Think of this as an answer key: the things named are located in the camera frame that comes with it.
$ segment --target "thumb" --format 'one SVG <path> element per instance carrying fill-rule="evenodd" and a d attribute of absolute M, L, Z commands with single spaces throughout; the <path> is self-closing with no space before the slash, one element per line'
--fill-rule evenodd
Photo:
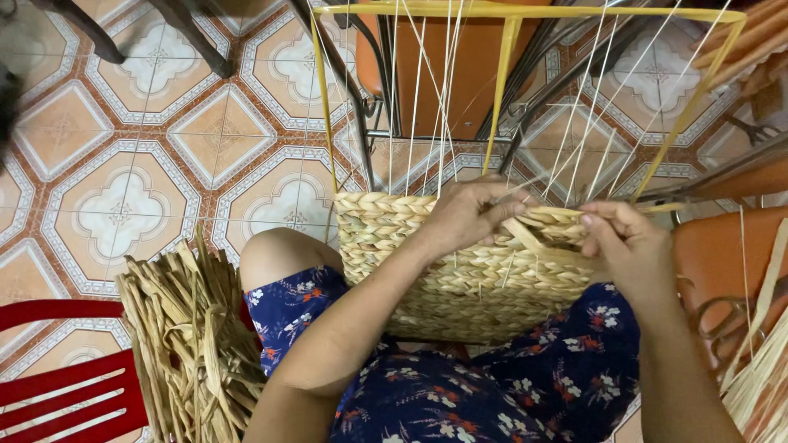
<path fill-rule="evenodd" d="M 619 238 L 619 234 L 604 218 L 594 214 L 583 214 L 580 217 L 580 222 L 589 230 L 589 236 L 599 244 L 606 257 L 615 257 L 629 251 L 629 248 Z"/>
<path fill-rule="evenodd" d="M 528 207 L 518 201 L 501 203 L 491 207 L 487 212 L 483 213 L 481 217 L 489 224 L 490 229 L 494 229 L 504 220 L 514 217 L 515 215 L 524 214 Z"/>

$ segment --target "wooden stool leg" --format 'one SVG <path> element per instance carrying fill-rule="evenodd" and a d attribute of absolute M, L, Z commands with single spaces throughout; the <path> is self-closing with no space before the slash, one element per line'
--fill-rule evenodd
<path fill-rule="evenodd" d="M 96 46 L 94 52 L 101 59 L 115 65 L 125 61 L 126 57 L 117 50 L 117 46 L 115 46 L 115 42 L 112 41 L 110 36 L 72 0 L 33 0 L 32 3 L 41 9 L 53 10 L 74 23 L 93 40 Z"/>
<path fill-rule="evenodd" d="M 167 24 L 182 32 L 189 43 L 199 51 L 205 61 L 219 77 L 226 79 L 232 75 L 232 65 L 216 51 L 208 39 L 197 29 L 191 19 L 189 9 L 181 0 L 151 0 L 151 4 L 158 9 Z"/>

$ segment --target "red plastic chair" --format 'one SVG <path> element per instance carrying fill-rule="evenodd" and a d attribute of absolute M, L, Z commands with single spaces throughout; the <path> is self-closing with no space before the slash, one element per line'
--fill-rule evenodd
<path fill-rule="evenodd" d="M 123 304 L 112 301 L 24 301 L 0 307 L 0 331 L 39 320 L 56 318 L 119 318 L 122 315 Z M 8 430 L 12 426 L 26 423 L 59 411 L 62 408 L 123 389 L 116 396 L 31 426 L 10 434 L 8 437 L 0 438 L 0 442 L 22 443 L 38 441 L 123 408 L 125 408 L 125 412 L 117 417 L 89 426 L 58 441 L 64 443 L 71 441 L 80 443 L 109 441 L 146 426 L 148 421 L 145 414 L 145 404 L 142 393 L 139 390 L 139 381 L 134 367 L 134 355 L 131 349 L 85 363 L 51 370 L 44 374 L 0 383 L 0 408 L 76 385 L 92 378 L 108 375 L 121 369 L 123 372 L 113 377 L 14 409 L 13 411 L 3 412 L 0 414 L 0 430 Z"/>

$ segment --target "hand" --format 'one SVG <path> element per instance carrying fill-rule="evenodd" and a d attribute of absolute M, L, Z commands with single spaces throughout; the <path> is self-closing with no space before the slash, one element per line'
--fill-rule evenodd
<path fill-rule="evenodd" d="M 601 253 L 613 282 L 636 311 L 678 302 L 668 231 L 626 203 L 591 202 L 580 209 L 588 213 L 580 217 L 589 230 L 583 254 Z"/>
<path fill-rule="evenodd" d="M 408 243 L 422 248 L 429 262 L 468 248 L 486 237 L 492 244 L 492 234 L 498 225 L 523 214 L 527 208 L 521 203 L 528 197 L 524 189 L 512 192 L 506 203 L 491 204 L 506 192 L 506 181 L 497 174 L 446 187 L 432 214 Z"/>

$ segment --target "patterned tile floor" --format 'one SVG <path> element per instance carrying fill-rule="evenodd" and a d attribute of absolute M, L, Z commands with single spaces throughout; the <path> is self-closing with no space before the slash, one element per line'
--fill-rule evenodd
<path fill-rule="evenodd" d="M 25 77 L 22 115 L 0 175 L 0 304 L 47 298 L 116 300 L 113 276 L 123 256 L 150 259 L 204 229 L 212 248 L 233 259 L 255 233 L 290 226 L 321 240 L 333 197 L 325 124 L 314 86 L 308 35 L 281 0 L 211 2 L 194 12 L 196 24 L 237 70 L 228 80 L 213 74 L 194 47 L 161 14 L 139 0 L 76 0 L 128 54 L 111 65 L 92 54 L 85 34 L 55 13 L 20 1 L 17 17 L 0 25 L 2 59 Z M 333 42 L 355 70 L 355 32 L 326 20 Z M 570 169 L 550 188 L 546 203 L 575 204 L 617 132 L 594 194 L 631 192 L 699 81 L 687 47 L 700 35 L 694 23 L 673 20 L 653 47 L 656 28 L 644 30 L 601 80 L 567 89 L 533 123 L 519 150 L 513 178 L 544 190 L 563 135 L 577 146 L 589 118 L 595 125 L 571 188 Z M 591 35 L 567 38 L 541 61 L 526 95 L 552 79 Z M 574 97 L 581 105 L 572 113 Z M 336 122 L 336 160 L 343 189 L 362 189 L 355 140 L 348 135 L 348 105 L 329 86 Z M 590 115 L 592 103 L 597 120 Z M 504 118 L 511 121 L 517 106 Z M 704 99 L 682 128 L 653 186 L 688 180 L 749 149 L 746 135 L 725 123 L 735 112 L 752 121 L 735 87 Z M 637 142 L 637 152 L 630 152 Z M 483 143 L 457 143 L 446 156 L 443 180 L 480 173 Z M 376 181 L 394 192 L 437 189 L 437 155 L 416 143 L 377 142 Z M 392 171 L 388 171 L 393 155 Z M 499 162 L 493 159 L 493 165 Z M 771 197 L 784 204 L 786 195 Z M 732 201 L 689 210 L 705 217 L 737 210 Z M 336 228 L 327 239 L 337 246 Z M 0 382 L 38 374 L 129 346 L 117 321 L 39 322 L 0 333 Z M 638 438 L 639 415 L 615 440 Z M 118 441 L 135 441 L 142 430 Z"/>

